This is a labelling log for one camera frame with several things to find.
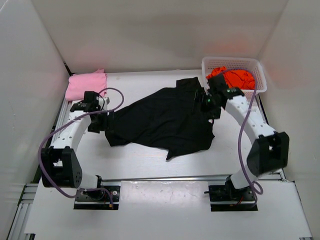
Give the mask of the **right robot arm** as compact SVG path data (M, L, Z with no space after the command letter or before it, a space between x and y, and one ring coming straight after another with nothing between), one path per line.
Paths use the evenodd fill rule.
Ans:
M229 176L226 186L232 190L243 190L254 181L270 172L288 165L290 138L286 132L277 132L268 125L260 113L252 109L243 91L228 87L223 75L207 81L208 89L195 92L195 106L213 120L219 119L225 110L240 125L240 133L250 140L251 149L246 160L241 160L241 169Z

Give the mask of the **pink t shirt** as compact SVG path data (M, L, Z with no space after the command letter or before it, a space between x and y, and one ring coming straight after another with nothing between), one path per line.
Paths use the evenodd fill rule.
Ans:
M77 101L84 98L85 91L99 93L107 87L107 74L104 69L98 69L92 73L73 74L68 79L68 87L65 92L67 101Z

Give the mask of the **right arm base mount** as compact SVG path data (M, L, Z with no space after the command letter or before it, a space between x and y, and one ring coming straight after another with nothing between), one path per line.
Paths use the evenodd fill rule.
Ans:
M229 183L209 185L204 194L209 196L212 212L258 211L254 193L249 186L243 189L235 189Z

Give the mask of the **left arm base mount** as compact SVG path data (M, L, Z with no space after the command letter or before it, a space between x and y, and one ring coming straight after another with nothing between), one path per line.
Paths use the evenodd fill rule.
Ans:
M84 191L78 190L74 200L74 210L108 210L116 211L119 209L121 196L121 182L120 181L102 181L101 187L106 189L112 197L112 204L110 196L103 190L100 191Z

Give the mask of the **black t shirt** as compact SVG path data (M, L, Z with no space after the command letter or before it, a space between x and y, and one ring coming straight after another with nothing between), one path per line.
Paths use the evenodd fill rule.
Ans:
M167 150L167 160L208 150L214 139L211 116L194 108L197 77L176 81L109 114L105 137L112 147L130 143Z

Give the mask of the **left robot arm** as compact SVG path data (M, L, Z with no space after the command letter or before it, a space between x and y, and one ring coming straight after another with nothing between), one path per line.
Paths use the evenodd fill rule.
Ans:
M97 189L102 178L82 170L76 156L84 133L100 133L107 129L108 98L98 92L85 91L83 100L72 105L68 126L59 131L57 139L40 152L40 160L47 174L42 174L46 188Z

